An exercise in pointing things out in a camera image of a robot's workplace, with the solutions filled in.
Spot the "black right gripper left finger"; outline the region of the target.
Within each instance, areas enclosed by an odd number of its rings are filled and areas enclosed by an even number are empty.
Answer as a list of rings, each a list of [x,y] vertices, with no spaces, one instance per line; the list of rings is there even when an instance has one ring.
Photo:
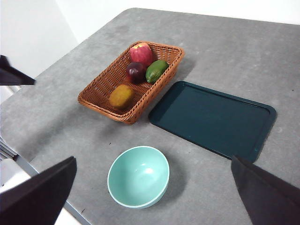
[[[53,225],[70,194],[77,172],[71,156],[0,194],[2,225]]]

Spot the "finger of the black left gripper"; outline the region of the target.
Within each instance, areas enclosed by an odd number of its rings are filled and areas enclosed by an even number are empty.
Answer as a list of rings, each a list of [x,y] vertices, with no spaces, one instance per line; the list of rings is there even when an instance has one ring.
[[[12,67],[6,56],[0,56],[1,85],[34,85],[36,80]]]

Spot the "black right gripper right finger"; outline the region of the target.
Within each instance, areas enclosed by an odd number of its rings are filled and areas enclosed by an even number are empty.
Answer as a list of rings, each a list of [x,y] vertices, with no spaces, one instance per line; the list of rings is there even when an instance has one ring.
[[[252,224],[300,223],[299,188],[238,156],[232,157],[231,171]]]

